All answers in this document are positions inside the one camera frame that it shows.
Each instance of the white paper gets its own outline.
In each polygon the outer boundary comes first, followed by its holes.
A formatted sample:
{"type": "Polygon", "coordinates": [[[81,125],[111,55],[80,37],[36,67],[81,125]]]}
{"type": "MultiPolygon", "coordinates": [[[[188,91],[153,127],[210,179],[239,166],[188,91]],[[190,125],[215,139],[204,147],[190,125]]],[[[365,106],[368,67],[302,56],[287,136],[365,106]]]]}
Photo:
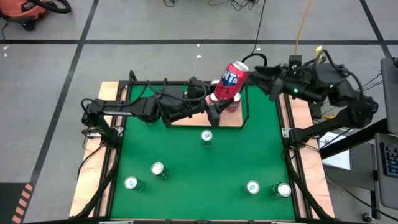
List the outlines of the white paper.
{"type": "MultiPolygon", "coordinates": [[[[337,135],[338,134],[330,133],[330,132],[326,133],[318,141],[319,148],[322,148],[326,143],[330,142],[333,138],[337,137],[337,135]]],[[[345,137],[340,136],[340,137],[336,138],[333,142],[337,142],[343,138],[345,138],[345,137]]],[[[322,160],[322,163],[324,165],[328,165],[328,166],[351,170],[351,165],[349,163],[349,150],[341,152],[337,155],[331,156],[327,159],[324,159],[324,160],[322,160]]]]}

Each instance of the fanta can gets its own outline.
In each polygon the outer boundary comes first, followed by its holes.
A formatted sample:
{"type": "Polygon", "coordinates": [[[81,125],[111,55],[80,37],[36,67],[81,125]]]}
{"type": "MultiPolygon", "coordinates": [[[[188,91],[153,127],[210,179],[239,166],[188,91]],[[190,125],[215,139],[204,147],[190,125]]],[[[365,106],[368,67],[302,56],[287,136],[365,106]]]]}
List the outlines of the fanta can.
{"type": "Polygon", "coordinates": [[[217,99],[233,99],[235,94],[240,91],[244,81],[248,78],[248,71],[248,66],[242,62],[235,61],[230,63],[214,90],[217,99]]]}

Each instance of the wooden table edge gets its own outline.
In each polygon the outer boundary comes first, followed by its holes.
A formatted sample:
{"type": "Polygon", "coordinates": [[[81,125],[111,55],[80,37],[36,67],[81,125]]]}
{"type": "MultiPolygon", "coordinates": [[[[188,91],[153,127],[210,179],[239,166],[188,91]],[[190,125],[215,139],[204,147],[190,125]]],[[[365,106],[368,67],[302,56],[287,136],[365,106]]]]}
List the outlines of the wooden table edge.
{"type": "MultiPolygon", "coordinates": [[[[118,91],[119,82],[102,82],[101,88],[99,91],[98,98],[104,100],[115,100],[116,93],[118,91]]],[[[125,99],[126,91],[122,92],[122,99],[125,99]]],[[[282,116],[284,117],[285,126],[289,127],[289,123],[287,122],[287,113],[285,108],[285,103],[283,97],[280,97],[281,107],[282,107],[282,116]]],[[[306,128],[312,125],[312,119],[310,115],[310,111],[308,108],[308,104],[302,100],[292,100],[290,99],[290,104],[292,106],[294,123],[297,128],[306,128]]],[[[111,116],[106,116],[106,121],[108,124],[111,123],[111,116]]],[[[315,148],[318,148],[316,140],[310,140],[308,145],[311,145],[315,148]]],[[[100,145],[99,138],[93,138],[87,140],[84,158],[91,154],[96,148],[100,145]]],[[[80,172],[80,176],[76,185],[75,195],[73,197],[72,206],[70,209],[70,216],[76,215],[79,213],[84,206],[91,199],[95,191],[99,186],[101,169],[103,166],[105,155],[105,148],[101,149],[96,153],[92,158],[90,158],[86,164],[83,166],[80,172]]],[[[307,188],[314,196],[315,200],[319,203],[319,205],[327,212],[330,216],[334,217],[333,206],[331,204],[330,194],[328,190],[328,185],[325,178],[325,173],[323,171],[322,160],[318,152],[315,152],[313,149],[309,147],[305,147],[300,150],[300,155],[303,161],[303,170],[305,174],[305,180],[307,182],[307,188]]],[[[114,152],[111,153],[109,167],[113,163],[114,152]]],[[[299,203],[300,216],[305,217],[305,209],[303,197],[300,191],[297,191],[297,198],[299,203]]],[[[106,214],[106,206],[109,195],[109,186],[105,190],[103,194],[103,203],[101,204],[101,208],[99,210],[99,215],[103,216],[106,214]]]]}

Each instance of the can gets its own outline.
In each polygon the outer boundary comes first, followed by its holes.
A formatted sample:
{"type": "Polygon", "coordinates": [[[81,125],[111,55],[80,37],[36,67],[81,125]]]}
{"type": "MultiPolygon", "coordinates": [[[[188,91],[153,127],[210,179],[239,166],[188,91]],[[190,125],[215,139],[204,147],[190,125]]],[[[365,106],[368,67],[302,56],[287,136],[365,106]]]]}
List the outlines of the can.
{"type": "Polygon", "coordinates": [[[124,186],[129,190],[142,192],[145,189],[145,182],[136,177],[130,176],[124,181],[124,186]]]}
{"type": "Polygon", "coordinates": [[[217,99],[228,100],[234,98],[235,94],[240,91],[244,81],[248,78],[248,71],[248,66],[242,62],[235,61],[230,63],[214,90],[217,99]]]}
{"type": "Polygon", "coordinates": [[[200,134],[201,144],[205,149],[210,148],[211,140],[213,139],[213,133],[209,130],[204,130],[200,134]]]}
{"type": "Polygon", "coordinates": [[[260,191],[260,185],[255,180],[250,180],[247,184],[243,186],[243,192],[246,195],[256,194],[260,191]]]}
{"type": "Polygon", "coordinates": [[[287,198],[291,193],[292,189],[290,185],[286,183],[275,184],[269,188],[269,195],[273,199],[287,198]]]}
{"type": "Polygon", "coordinates": [[[214,93],[210,94],[209,96],[209,105],[213,105],[214,103],[217,103],[218,99],[214,93]]]}
{"type": "Polygon", "coordinates": [[[160,180],[165,180],[169,176],[169,173],[166,170],[166,167],[161,162],[155,162],[150,167],[150,171],[160,180]]]}
{"type": "Polygon", "coordinates": [[[236,93],[234,96],[234,101],[227,107],[227,110],[231,113],[234,113],[238,110],[239,105],[241,104],[241,94],[236,93]]]}
{"type": "Polygon", "coordinates": [[[220,80],[212,80],[210,84],[211,84],[211,85],[212,85],[212,84],[218,84],[219,82],[220,82],[220,80]]]}

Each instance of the gray concrete floor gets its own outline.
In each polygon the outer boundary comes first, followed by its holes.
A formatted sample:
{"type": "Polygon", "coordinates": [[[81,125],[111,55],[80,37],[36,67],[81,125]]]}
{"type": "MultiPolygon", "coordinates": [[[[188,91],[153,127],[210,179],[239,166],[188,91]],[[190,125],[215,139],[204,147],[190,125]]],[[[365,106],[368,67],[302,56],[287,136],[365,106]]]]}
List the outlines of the gray concrete floor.
{"type": "MultiPolygon", "coordinates": [[[[253,44],[227,44],[227,40],[254,40],[262,6],[260,1],[251,11],[247,8],[235,11],[229,4],[209,6],[207,0],[177,0],[173,8],[165,7],[161,0],[69,2],[73,9],[71,14],[50,12],[37,24],[35,31],[26,32],[17,24],[10,24],[4,31],[7,40],[33,41],[0,42],[0,113],[3,115],[0,121],[0,182],[30,181],[44,139],[48,136],[50,122],[54,119],[64,82],[72,78],[59,119],[55,120],[55,131],[50,138],[25,222],[68,217],[76,172],[83,157],[80,131],[84,127],[80,123],[82,111],[79,105],[82,98],[95,98],[104,80],[127,79],[130,69],[135,71],[139,80],[161,80],[164,77],[187,80],[194,75],[203,80],[220,77],[230,61],[240,60],[252,50],[253,44]],[[186,44],[139,44],[132,41],[127,45],[105,41],[102,44],[79,42],[93,3],[98,3],[98,6],[88,34],[83,35],[87,40],[222,41],[220,44],[200,45],[195,41],[186,44]],[[34,40],[66,41],[39,44],[34,40]],[[76,68],[73,68],[73,63],[70,67],[76,57],[76,68]]],[[[398,40],[398,1],[367,1],[367,4],[383,38],[398,40]]],[[[294,40],[306,6],[306,0],[266,1],[259,39],[294,40]]],[[[0,21],[0,27],[3,25],[4,21],[0,21]]],[[[329,50],[336,63],[344,63],[354,71],[362,83],[379,73],[379,61],[385,56],[380,45],[367,42],[377,40],[377,37],[357,0],[314,1],[302,39],[311,40],[298,48],[305,60],[314,58],[315,47],[321,40],[340,40],[324,45],[324,48],[329,50]],[[348,45],[346,40],[362,42],[348,45]]],[[[267,55],[270,65],[286,63],[294,52],[289,41],[266,43],[257,47],[258,52],[267,55]]],[[[398,46],[389,45],[388,49],[392,55],[398,55],[398,46]]],[[[257,59],[248,62],[251,68],[256,64],[260,64],[257,59]]],[[[385,117],[382,85],[366,94],[380,104],[374,121],[385,117]]],[[[369,192],[345,187],[370,202],[369,192]]],[[[341,189],[333,185],[329,185],[329,189],[336,216],[361,222],[362,213],[369,209],[341,189]]],[[[397,211],[383,210],[398,217],[397,211]]],[[[393,223],[384,217],[375,222],[393,223]]]]}

